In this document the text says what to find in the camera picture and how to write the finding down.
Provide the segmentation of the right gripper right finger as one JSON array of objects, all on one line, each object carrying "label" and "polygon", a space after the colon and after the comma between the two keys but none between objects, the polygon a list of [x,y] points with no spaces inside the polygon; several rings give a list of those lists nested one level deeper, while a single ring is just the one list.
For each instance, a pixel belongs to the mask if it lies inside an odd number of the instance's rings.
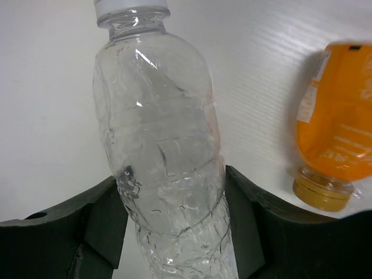
[{"label": "right gripper right finger", "polygon": [[371,211],[341,219],[294,206],[226,167],[239,278],[370,278]]}]

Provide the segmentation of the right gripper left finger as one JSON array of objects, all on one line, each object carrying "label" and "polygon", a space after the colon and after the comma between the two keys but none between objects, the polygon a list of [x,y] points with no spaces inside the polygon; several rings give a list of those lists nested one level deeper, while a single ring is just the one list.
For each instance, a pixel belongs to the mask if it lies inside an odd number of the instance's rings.
[{"label": "right gripper left finger", "polygon": [[109,177],[26,219],[1,222],[1,278],[112,278],[128,214]]}]

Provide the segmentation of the small orange bottle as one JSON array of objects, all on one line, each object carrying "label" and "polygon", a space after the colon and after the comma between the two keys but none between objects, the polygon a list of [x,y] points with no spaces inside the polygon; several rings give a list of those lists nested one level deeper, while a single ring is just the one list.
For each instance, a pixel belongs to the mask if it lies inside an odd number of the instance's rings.
[{"label": "small orange bottle", "polygon": [[371,43],[332,42],[322,51],[296,117],[304,165],[294,194],[308,205],[338,212],[371,176]]}]

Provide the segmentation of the clear crushed bottle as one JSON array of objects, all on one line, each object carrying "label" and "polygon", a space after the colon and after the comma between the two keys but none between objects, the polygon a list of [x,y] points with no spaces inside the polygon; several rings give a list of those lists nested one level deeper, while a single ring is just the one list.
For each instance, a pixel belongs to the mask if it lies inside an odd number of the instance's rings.
[{"label": "clear crushed bottle", "polygon": [[237,278],[213,86],[166,1],[95,1],[102,143],[153,278]]}]

